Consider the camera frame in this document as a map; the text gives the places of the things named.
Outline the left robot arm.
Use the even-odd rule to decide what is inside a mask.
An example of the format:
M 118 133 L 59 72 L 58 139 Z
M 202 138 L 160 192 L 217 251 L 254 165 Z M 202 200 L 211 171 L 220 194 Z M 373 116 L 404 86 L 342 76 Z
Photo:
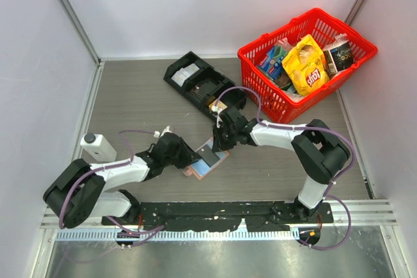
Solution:
M 123 185 L 156 178 L 166 167 L 185 169 L 200 159 L 183 138 L 165 132 L 147 150 L 122 161 L 72 161 L 43 199 L 59 218 L 60 229 L 73 229 L 90 217 L 132 225 L 139 219 L 140 203 Z

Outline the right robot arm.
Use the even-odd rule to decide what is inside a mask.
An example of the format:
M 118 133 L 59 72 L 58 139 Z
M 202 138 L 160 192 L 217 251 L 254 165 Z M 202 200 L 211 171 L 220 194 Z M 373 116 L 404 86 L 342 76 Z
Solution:
M 258 117 L 248 120 L 231 107 L 220 112 L 212 133 L 214 152 L 231 150 L 237 144 L 293 151 L 307 174 L 294 201 L 295 217 L 303 223 L 317 216 L 332 179 L 351 157 L 337 133 L 319 119 L 309 124 L 275 124 Z

